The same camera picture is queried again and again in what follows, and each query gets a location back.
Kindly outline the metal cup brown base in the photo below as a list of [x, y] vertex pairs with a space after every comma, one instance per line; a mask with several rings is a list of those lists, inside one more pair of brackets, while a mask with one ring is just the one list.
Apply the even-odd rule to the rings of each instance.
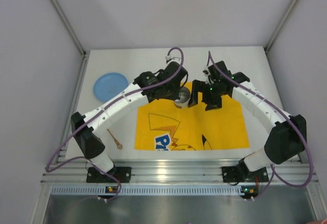
[[179, 91], [178, 99], [174, 101], [174, 105], [178, 109], [184, 109], [188, 107], [191, 98], [191, 92], [187, 87], [182, 87]]

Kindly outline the yellow Pikachu cloth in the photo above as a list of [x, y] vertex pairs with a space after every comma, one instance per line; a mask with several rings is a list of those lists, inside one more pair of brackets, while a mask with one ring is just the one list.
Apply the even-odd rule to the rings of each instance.
[[241, 105], [228, 95], [221, 109], [206, 111], [199, 102], [177, 108], [172, 101], [155, 100], [138, 109], [136, 150], [195, 151], [248, 148]]

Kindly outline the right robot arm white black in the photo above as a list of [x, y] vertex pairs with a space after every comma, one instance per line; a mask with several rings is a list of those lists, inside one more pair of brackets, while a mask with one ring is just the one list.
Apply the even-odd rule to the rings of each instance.
[[242, 72], [231, 73], [224, 61], [216, 62], [203, 71], [206, 80], [192, 82], [188, 106], [198, 104], [198, 95], [206, 110], [220, 109], [222, 97], [230, 96], [244, 106], [265, 128], [268, 138], [262, 148], [242, 158], [236, 165], [236, 179], [253, 177], [258, 170], [281, 164], [305, 150], [306, 120], [303, 116], [273, 108]]

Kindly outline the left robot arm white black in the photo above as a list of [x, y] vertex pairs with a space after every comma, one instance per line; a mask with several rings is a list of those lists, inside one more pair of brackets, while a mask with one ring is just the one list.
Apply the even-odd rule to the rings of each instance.
[[120, 118], [154, 100], [176, 100], [181, 81], [188, 75], [181, 64], [172, 61], [157, 73], [143, 72], [120, 94], [98, 108], [71, 116], [72, 135], [84, 157], [101, 172], [108, 173], [115, 165], [100, 137]]

